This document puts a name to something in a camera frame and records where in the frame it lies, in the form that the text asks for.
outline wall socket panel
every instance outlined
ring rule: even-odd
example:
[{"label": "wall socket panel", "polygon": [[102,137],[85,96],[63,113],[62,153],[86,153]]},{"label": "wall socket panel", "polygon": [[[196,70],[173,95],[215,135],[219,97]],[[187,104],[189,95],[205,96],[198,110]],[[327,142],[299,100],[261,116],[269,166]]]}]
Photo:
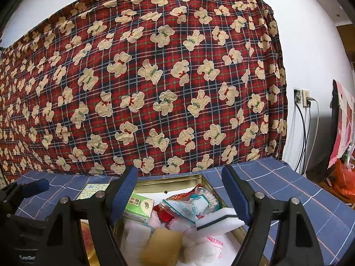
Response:
[{"label": "wall socket panel", "polygon": [[308,107],[307,104],[307,97],[310,96],[310,92],[307,90],[302,90],[302,103],[303,103],[303,107]]},{"label": "wall socket panel", "polygon": [[302,104],[302,91],[299,89],[293,89],[293,96],[295,103]]}]

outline white sponge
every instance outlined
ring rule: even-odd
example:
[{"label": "white sponge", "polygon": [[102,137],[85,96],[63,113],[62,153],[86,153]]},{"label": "white sponge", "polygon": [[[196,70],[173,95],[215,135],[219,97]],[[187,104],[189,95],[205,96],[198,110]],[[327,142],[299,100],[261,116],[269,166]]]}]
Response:
[{"label": "white sponge", "polygon": [[197,220],[196,237],[222,235],[244,225],[233,208],[222,208]]}]

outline red plaid fabric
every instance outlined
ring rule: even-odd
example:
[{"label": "red plaid fabric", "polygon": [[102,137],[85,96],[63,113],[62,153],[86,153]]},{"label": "red plaid fabric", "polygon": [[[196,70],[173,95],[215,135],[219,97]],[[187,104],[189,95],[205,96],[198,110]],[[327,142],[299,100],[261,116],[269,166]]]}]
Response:
[{"label": "red plaid fabric", "polygon": [[282,157],[285,70],[263,0],[78,0],[6,49],[0,75],[7,180]]}]

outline orange plastic bag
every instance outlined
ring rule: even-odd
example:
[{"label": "orange plastic bag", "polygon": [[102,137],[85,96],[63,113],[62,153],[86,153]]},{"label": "orange plastic bag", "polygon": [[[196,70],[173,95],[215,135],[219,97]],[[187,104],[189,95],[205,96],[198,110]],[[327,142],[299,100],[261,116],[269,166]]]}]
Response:
[{"label": "orange plastic bag", "polygon": [[355,171],[349,171],[338,159],[333,175],[335,175],[334,190],[348,199],[355,200]]}]

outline tissue package label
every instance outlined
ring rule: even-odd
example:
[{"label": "tissue package label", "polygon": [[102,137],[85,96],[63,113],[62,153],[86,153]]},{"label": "tissue package label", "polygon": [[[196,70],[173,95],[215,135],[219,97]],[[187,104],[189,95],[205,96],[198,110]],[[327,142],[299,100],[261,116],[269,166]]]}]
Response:
[{"label": "tissue package label", "polygon": [[105,191],[109,184],[86,184],[77,199],[90,198],[97,191]]},{"label": "tissue package label", "polygon": [[137,194],[132,194],[127,203],[123,216],[144,223],[150,218],[153,207],[154,200]]}]

